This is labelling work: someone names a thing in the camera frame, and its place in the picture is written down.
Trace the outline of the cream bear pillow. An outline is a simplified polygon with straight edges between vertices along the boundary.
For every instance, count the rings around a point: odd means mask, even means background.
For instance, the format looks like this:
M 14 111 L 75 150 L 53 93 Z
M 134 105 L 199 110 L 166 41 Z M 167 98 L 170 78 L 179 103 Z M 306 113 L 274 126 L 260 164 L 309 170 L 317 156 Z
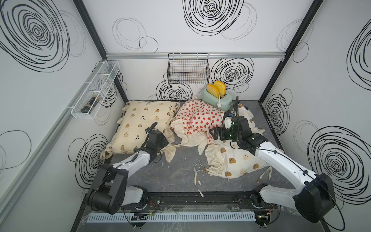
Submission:
M 175 101 L 130 101 L 122 109 L 123 116 L 117 121 L 119 128 L 112 141 L 100 154 L 106 160 L 115 154 L 133 154 L 147 137 L 146 129 L 155 122 L 156 129 L 163 133 L 170 144 L 175 141 L 170 124 L 180 103 Z

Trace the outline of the strawberry print pillow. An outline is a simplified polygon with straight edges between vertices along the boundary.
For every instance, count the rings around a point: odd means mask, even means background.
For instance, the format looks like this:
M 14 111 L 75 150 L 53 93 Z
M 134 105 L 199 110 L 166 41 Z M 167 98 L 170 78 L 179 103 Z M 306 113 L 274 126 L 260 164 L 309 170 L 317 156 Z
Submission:
M 181 139 L 180 144 L 169 146 L 164 150 L 167 162 L 175 156 L 176 148 L 196 147 L 202 155 L 206 147 L 214 142 L 210 130 L 222 126 L 224 111 L 200 101 L 185 102 L 170 124 L 172 131 Z

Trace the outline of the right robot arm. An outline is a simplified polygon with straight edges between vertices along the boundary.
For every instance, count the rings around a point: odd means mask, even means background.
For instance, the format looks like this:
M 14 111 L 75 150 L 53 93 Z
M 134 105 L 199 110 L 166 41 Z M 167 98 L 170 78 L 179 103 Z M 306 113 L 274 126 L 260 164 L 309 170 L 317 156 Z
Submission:
M 335 207 L 333 181 L 328 175 L 318 175 L 280 152 L 266 137 L 253 133 L 244 117 L 233 116 L 230 126 L 214 127 L 209 132 L 216 140 L 236 142 L 239 148 L 267 162 L 294 186 L 287 189 L 260 184 L 251 191 L 254 207 L 285 206 L 297 210 L 312 223 L 322 220 Z

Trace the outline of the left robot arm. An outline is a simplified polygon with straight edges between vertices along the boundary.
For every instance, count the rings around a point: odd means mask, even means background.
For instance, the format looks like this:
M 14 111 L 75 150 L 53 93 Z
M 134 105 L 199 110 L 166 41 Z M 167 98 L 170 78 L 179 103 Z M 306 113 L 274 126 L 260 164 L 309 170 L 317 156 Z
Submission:
M 159 130 L 147 133 L 142 146 L 125 160 L 113 165 L 103 164 L 93 180 L 86 196 L 86 202 L 93 210 L 111 215 L 122 206 L 142 204 L 145 189 L 127 186 L 128 179 L 141 168 L 150 164 L 161 149 L 169 144 Z

